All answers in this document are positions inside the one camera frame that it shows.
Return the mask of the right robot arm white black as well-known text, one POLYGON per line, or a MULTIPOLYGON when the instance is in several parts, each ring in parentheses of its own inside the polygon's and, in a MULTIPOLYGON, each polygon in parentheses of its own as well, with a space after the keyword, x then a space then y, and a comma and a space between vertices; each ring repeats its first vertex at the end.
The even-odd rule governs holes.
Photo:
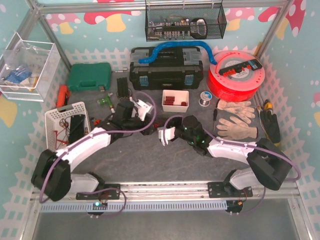
POLYGON ((248 165, 246 169, 232 172, 226 180, 237 190, 261 184, 277 191, 293 167, 270 140, 261 138, 258 142, 240 142, 215 137, 193 115, 175 116, 170 127, 166 126, 158 137, 163 145, 182 139, 201 156, 226 158, 248 165))

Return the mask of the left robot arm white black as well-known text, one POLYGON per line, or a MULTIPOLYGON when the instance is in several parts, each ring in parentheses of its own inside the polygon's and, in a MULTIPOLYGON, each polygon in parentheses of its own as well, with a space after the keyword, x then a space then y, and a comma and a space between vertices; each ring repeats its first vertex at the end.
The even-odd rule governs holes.
POLYGON ((44 150, 38 159, 31 183, 40 190, 39 202, 57 202, 69 193, 98 195, 104 192, 103 180, 94 173, 74 174, 88 157, 117 140, 148 131, 156 118, 154 101, 140 99, 121 102, 111 120, 89 134, 55 151, 44 150))

